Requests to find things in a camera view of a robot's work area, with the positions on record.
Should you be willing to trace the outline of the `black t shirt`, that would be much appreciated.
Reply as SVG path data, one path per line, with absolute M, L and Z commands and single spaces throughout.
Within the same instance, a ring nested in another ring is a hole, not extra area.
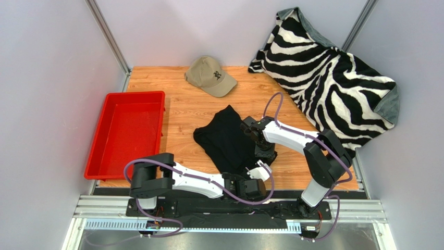
M 246 179 L 258 160 L 271 165 L 274 160 L 255 156 L 253 140 L 241 130 L 240 115 L 228 105 L 211 122 L 193 132 L 194 141 L 204 149 L 220 173 L 237 174 Z

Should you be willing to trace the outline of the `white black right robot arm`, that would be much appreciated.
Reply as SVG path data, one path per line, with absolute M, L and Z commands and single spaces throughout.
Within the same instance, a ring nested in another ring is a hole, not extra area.
M 296 211 L 302 217 L 313 214 L 339 179 L 351 173 L 352 158 L 329 129 L 322 132 L 301 130 L 269 116 L 259 121 L 248 116 L 241 121 L 240 129 L 255 143 L 254 154 L 263 163 L 270 164 L 276 159 L 277 144 L 305 157 L 311 180 L 297 199 Z

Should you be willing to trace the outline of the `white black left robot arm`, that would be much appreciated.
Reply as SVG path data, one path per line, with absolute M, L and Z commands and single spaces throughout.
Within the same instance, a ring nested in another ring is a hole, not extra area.
M 229 172 L 203 173 L 176 162 L 171 153 L 161 153 L 132 160 L 123 172 L 139 211 L 155 209 L 160 196 L 175 190 L 210 199 L 228 197 L 247 205 L 263 204 L 274 193 L 266 190 L 265 181 L 273 177 L 264 163 L 248 171 L 246 178 Z

